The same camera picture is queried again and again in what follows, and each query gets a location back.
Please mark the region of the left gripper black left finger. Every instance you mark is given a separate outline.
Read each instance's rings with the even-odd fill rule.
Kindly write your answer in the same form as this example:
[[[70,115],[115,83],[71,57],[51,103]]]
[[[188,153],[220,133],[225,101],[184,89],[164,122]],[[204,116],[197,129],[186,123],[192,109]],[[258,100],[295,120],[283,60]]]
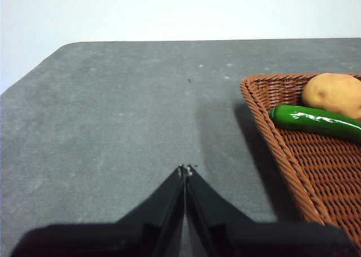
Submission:
[[[183,166],[113,223],[53,224],[28,231],[12,256],[178,256],[184,217]]]

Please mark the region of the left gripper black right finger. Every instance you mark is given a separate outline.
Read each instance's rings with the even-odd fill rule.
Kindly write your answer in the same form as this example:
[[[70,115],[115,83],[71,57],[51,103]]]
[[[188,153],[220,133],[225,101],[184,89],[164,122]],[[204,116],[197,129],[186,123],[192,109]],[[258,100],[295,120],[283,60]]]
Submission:
[[[207,256],[357,256],[339,228],[312,222],[258,223],[185,167],[192,246]]]

